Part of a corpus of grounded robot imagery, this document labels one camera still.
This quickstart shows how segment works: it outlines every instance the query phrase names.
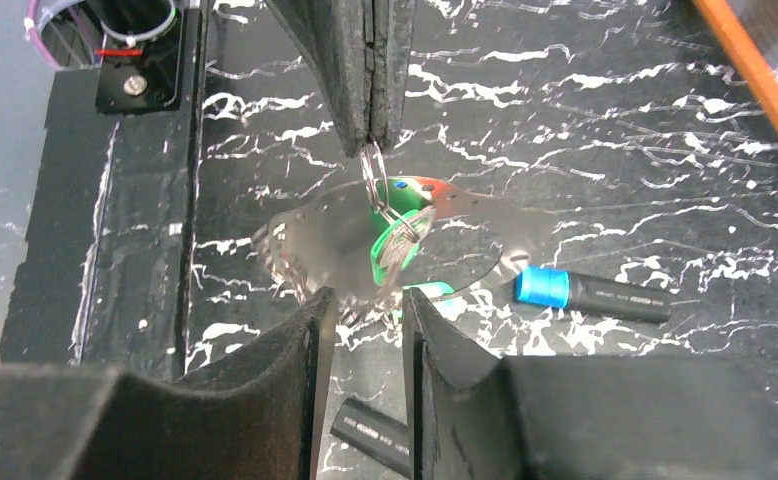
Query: table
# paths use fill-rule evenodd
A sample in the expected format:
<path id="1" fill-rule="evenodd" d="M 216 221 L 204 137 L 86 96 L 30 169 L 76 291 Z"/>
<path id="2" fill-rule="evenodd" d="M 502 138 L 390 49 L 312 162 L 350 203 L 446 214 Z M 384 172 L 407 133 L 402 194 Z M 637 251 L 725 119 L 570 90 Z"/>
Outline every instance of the table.
<path id="1" fill-rule="evenodd" d="M 271 12 L 218 0 L 210 21 L 189 369 L 297 306 L 250 236 L 360 176 Z M 452 319 L 464 332 L 498 355 L 727 355 L 778 408 L 778 137 L 696 13 L 659 0 L 427 0 L 413 50 L 390 174 L 553 211 L 540 263 L 678 297 L 657 327 L 519 305 L 505 286 L 464 297 Z M 403 418 L 399 326 L 337 333 L 326 423 L 348 396 Z M 397 478 L 329 434 L 322 448 L 321 478 Z"/>

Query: screw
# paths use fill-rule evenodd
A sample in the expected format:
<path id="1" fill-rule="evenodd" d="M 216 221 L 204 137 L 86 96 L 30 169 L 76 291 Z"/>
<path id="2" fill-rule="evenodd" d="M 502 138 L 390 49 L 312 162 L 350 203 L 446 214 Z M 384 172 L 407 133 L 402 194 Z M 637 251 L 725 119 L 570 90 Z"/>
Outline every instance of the screw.
<path id="1" fill-rule="evenodd" d="M 148 88 L 148 81 L 141 75 L 133 75 L 124 82 L 124 93 L 131 97 L 138 97 L 145 93 Z"/>

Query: black bracket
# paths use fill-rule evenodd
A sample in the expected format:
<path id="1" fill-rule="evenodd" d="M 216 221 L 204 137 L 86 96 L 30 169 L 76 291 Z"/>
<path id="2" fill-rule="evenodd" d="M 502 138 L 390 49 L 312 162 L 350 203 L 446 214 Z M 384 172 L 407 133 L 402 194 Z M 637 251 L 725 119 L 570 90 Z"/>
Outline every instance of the black bracket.
<path id="1" fill-rule="evenodd" d="M 95 106 L 101 114 L 143 114 L 180 107 L 180 61 L 185 39 L 180 9 L 162 36 L 132 50 L 110 39 L 104 50 L 128 55 L 105 55 Z"/>

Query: orange strip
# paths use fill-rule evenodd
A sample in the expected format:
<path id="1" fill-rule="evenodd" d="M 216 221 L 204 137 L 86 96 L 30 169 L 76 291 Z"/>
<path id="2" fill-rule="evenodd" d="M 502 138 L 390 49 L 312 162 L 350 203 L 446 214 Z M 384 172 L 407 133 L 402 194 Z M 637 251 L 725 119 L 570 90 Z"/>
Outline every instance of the orange strip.
<path id="1" fill-rule="evenodd" d="M 695 0 L 695 3 L 778 131 L 778 80 L 772 68 L 724 0 Z"/>

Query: red wire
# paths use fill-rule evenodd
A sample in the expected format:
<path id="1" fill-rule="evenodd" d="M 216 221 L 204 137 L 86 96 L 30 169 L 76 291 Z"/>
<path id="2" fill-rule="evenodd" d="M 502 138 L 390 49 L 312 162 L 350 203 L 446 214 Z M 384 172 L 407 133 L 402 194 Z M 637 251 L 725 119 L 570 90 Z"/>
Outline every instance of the red wire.
<path id="1" fill-rule="evenodd" d="M 95 51 L 101 57 L 141 57 L 142 51 L 138 48 L 118 50 L 112 48 L 99 48 Z"/>

